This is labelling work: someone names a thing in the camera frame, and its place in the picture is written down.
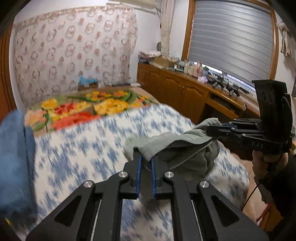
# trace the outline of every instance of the floral blanket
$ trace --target floral blanket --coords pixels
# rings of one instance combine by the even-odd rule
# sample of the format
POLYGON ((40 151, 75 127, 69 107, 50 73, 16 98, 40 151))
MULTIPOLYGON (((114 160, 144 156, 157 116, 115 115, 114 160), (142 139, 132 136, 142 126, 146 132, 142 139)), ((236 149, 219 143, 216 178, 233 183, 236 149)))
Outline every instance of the floral blanket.
MULTIPOLYGON (((32 177, 38 210, 35 225, 84 181, 102 182, 122 171, 128 161, 123 150, 128 138, 151 137, 168 131, 181 134, 194 126, 170 106, 159 104, 36 137, 32 177)), ((214 168, 205 179, 237 207, 245 202, 248 173, 222 144, 214 168)), ((169 200, 144 200, 141 196, 138 200, 124 200, 120 240, 173 241, 169 200)))
POLYGON ((38 136, 103 115, 113 115, 130 108, 157 103, 150 94, 144 90, 138 91, 139 89, 109 87, 55 96, 31 106, 25 116, 25 124, 30 125, 34 135, 38 136))

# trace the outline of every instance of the blue cloth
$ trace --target blue cloth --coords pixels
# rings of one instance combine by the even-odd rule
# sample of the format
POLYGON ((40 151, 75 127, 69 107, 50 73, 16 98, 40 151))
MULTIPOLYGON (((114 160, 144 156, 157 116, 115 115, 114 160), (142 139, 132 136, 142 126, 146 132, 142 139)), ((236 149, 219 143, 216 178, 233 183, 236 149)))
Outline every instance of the blue cloth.
POLYGON ((83 76, 79 76, 79 84, 80 85, 86 85, 86 84, 94 84, 94 83, 97 83, 98 80, 96 78, 93 78, 93 79, 87 79, 87 78, 84 78, 83 76))
POLYGON ((14 224, 33 222, 37 216, 35 148, 33 130, 24 126, 22 112, 11 112, 0 125, 0 215, 14 224))

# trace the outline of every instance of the electronic device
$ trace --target electronic device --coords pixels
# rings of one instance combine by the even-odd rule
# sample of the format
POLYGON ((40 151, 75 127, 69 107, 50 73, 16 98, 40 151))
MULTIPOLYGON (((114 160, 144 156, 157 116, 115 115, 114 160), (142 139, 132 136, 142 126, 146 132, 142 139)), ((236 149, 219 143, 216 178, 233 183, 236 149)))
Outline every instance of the electronic device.
POLYGON ((255 80, 261 119, 235 119, 222 126, 209 126, 207 134, 225 136, 241 147, 263 153, 287 153, 292 145, 293 115, 285 83, 255 80))
MULTIPOLYGON (((26 241, 119 241, 122 200, 139 197, 142 158, 134 152, 133 161, 127 162, 122 172, 104 182, 84 182, 29 233, 26 241)), ((174 240, 269 240, 207 181, 185 181, 157 155, 150 163, 153 197, 170 199, 174 240)))
POLYGON ((226 85, 226 89, 229 91, 229 96, 236 94, 239 97, 239 86, 238 85, 230 85, 229 83, 226 85))
POLYGON ((219 85, 222 89, 224 89, 223 81, 224 81, 224 78, 221 76, 218 76, 217 79, 215 80, 215 83, 213 84, 213 88, 216 88, 219 85))

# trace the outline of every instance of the gray cloth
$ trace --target gray cloth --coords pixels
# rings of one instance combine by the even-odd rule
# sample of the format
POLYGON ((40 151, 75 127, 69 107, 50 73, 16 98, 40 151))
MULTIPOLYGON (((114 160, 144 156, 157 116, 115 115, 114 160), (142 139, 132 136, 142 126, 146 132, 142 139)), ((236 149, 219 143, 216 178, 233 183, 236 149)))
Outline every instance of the gray cloth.
MULTIPOLYGON (((148 138, 129 138, 124 151, 131 161, 137 149, 144 157, 144 166, 148 170, 149 161, 157 154, 159 160, 167 162, 170 170, 173 169, 187 181, 197 182, 213 167, 214 159, 219 154, 218 141, 206 134, 209 125, 221 123, 217 118, 210 118, 181 135, 166 132, 148 138)), ((150 182, 150 174, 143 170, 141 182, 146 179, 150 182)))

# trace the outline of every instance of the folded clothes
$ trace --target folded clothes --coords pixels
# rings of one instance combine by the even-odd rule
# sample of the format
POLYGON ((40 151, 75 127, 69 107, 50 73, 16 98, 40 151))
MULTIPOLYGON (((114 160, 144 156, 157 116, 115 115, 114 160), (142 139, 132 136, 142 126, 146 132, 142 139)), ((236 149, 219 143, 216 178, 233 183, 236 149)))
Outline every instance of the folded clothes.
POLYGON ((146 51, 141 50, 139 51, 139 53, 147 55, 149 58, 155 58, 162 55, 162 52, 154 51, 154 50, 146 50, 146 51))
POLYGON ((35 139, 24 126, 21 111, 13 111, 0 124, 0 216, 14 225, 36 219, 34 196, 35 139))

